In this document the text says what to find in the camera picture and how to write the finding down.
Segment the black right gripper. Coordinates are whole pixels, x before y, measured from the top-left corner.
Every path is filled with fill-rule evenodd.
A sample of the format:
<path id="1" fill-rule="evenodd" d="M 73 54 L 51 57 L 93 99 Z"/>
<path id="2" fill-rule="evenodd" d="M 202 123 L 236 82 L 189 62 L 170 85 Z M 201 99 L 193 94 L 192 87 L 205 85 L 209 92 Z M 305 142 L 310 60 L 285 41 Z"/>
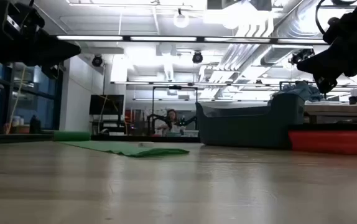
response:
<path id="1" fill-rule="evenodd" d="M 324 38 L 329 48 L 297 64 L 297 69 L 311 73 L 320 93 L 337 86 L 337 78 L 357 75 L 357 20 L 349 24 L 337 17 L 329 19 Z"/>

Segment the teal plastic bin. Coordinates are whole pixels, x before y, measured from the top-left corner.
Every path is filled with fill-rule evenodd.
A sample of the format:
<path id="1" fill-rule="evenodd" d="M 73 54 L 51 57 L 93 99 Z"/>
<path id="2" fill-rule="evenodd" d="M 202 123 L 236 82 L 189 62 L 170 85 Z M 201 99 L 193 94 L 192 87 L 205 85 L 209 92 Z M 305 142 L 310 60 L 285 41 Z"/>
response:
<path id="1" fill-rule="evenodd" d="M 289 127 L 304 122 L 305 100 L 293 93 L 278 94 L 267 106 L 195 106 L 200 142 L 208 146 L 288 149 Z"/>

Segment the green elastic bandage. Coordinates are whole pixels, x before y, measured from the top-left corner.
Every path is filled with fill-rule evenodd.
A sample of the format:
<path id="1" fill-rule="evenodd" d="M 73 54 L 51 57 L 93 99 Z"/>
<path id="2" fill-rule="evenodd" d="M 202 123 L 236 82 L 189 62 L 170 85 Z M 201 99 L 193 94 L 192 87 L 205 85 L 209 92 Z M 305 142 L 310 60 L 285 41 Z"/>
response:
<path id="1" fill-rule="evenodd" d="M 126 157 L 160 157 L 172 155 L 185 155 L 190 152 L 174 147 L 156 147 L 151 142 L 139 142 L 136 145 L 117 141 L 94 141 L 91 134 L 80 131 L 56 131 L 53 141 L 69 146 L 107 152 Z"/>

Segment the blue cloth pile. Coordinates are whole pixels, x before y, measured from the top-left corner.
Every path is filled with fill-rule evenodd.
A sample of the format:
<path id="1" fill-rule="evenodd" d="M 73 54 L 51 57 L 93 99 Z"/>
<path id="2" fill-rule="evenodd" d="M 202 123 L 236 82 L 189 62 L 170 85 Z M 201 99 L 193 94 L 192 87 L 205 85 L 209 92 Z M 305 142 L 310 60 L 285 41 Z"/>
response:
<path id="1" fill-rule="evenodd" d="M 324 96 L 320 93 L 319 89 L 315 86 L 309 84 L 306 81 L 297 81 L 294 84 L 286 84 L 282 87 L 281 90 L 273 93 L 271 95 L 271 99 L 276 95 L 290 93 L 295 94 L 304 101 L 309 102 L 318 102 L 318 101 L 325 101 Z"/>

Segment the wooden background table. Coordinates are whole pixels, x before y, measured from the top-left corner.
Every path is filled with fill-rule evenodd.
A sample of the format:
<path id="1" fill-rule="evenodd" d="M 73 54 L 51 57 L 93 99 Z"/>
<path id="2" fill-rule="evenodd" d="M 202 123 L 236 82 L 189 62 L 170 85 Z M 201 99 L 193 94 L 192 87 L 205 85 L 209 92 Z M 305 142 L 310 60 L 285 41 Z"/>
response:
<path id="1" fill-rule="evenodd" d="M 313 124 L 324 118 L 334 118 L 339 121 L 357 120 L 357 105 L 306 105 L 304 116 Z"/>

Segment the red plastic tray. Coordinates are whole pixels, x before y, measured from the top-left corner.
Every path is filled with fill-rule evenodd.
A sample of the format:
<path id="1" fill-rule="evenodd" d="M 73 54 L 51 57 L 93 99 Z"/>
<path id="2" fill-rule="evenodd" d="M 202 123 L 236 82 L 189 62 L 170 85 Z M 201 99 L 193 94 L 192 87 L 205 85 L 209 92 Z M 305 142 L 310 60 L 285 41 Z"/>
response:
<path id="1" fill-rule="evenodd" d="M 357 124 L 296 124 L 288 136 L 294 151 L 357 155 Z"/>

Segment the black bottle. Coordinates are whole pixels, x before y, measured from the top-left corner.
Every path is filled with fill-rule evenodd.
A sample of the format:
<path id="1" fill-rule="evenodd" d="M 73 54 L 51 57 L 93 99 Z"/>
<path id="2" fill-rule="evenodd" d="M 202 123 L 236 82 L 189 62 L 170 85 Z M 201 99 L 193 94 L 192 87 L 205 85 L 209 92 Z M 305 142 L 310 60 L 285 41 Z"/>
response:
<path id="1" fill-rule="evenodd" d="M 29 131 L 31 134 L 40 134 L 42 132 L 41 121 L 36 115 L 33 115 L 30 119 Z"/>

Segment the long ceiling light bar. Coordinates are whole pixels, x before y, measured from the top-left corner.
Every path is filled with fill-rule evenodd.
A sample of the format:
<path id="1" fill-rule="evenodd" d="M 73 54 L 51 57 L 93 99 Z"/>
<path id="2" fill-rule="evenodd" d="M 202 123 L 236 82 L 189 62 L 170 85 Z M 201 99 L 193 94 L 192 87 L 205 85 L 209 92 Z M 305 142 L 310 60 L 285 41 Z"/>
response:
<path id="1" fill-rule="evenodd" d="M 277 37 L 191 37 L 161 35 L 56 35 L 60 40 L 82 42 L 183 42 L 216 44 L 283 44 L 326 45 L 322 39 L 296 39 Z"/>

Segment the black background robot rig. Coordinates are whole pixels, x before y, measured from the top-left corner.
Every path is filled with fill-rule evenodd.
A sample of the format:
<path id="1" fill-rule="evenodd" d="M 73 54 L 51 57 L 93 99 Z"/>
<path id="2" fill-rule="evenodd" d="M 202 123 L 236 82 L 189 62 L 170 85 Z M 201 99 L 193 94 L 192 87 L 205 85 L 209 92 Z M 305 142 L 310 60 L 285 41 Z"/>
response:
<path id="1" fill-rule="evenodd" d="M 172 122 L 169 118 L 169 116 L 162 116 L 154 113 L 155 109 L 155 90 L 158 88 L 166 88 L 168 90 L 182 90 L 182 89 L 189 89 L 189 90 L 195 90 L 195 101 L 198 102 L 198 87 L 195 87 L 193 85 L 190 86 L 182 86 L 182 85 L 172 85 L 169 84 L 167 86 L 153 86 L 152 87 L 152 106 L 151 106 L 151 114 L 147 116 L 147 135 L 152 136 L 155 131 L 155 120 L 161 120 L 166 123 L 166 125 L 171 128 L 172 127 Z"/>

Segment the round white pendant lamp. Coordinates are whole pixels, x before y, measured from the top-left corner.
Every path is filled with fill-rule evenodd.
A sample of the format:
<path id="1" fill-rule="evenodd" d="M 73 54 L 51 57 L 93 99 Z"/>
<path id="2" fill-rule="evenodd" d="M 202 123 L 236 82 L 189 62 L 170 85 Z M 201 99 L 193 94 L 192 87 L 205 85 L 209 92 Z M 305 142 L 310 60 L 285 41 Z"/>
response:
<path id="1" fill-rule="evenodd" d="M 189 25 L 189 15 L 185 14 L 181 8 L 178 8 L 173 16 L 173 23 L 178 28 L 186 28 Z"/>

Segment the person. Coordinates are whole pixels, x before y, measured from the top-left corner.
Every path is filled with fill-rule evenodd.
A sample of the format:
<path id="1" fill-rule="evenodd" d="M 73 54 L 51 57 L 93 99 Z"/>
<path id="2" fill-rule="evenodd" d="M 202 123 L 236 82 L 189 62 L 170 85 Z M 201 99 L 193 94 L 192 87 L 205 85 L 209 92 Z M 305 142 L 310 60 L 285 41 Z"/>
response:
<path id="1" fill-rule="evenodd" d="M 174 109 L 167 110 L 167 121 L 161 124 L 157 130 L 162 131 L 162 136 L 168 136 L 171 133 L 179 133 L 180 127 L 177 125 L 177 113 Z"/>

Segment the silver ventilation duct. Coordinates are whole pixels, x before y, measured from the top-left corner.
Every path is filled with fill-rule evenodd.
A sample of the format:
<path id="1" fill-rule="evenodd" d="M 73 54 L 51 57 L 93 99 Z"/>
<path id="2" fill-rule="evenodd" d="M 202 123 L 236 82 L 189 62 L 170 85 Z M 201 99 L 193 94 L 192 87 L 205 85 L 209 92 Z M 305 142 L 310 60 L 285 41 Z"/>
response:
<path id="1" fill-rule="evenodd" d="M 273 37 L 317 38 L 320 31 L 315 23 L 318 0 L 288 0 L 285 16 L 275 25 Z"/>

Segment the black wall monitor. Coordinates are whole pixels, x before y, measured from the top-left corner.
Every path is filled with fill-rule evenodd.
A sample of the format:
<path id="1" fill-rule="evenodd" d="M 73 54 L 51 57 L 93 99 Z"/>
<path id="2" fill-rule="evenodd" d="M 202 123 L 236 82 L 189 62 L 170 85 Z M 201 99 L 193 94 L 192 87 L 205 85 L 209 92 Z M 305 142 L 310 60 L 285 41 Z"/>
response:
<path id="1" fill-rule="evenodd" d="M 122 115 L 124 95 L 91 95 L 89 115 Z"/>

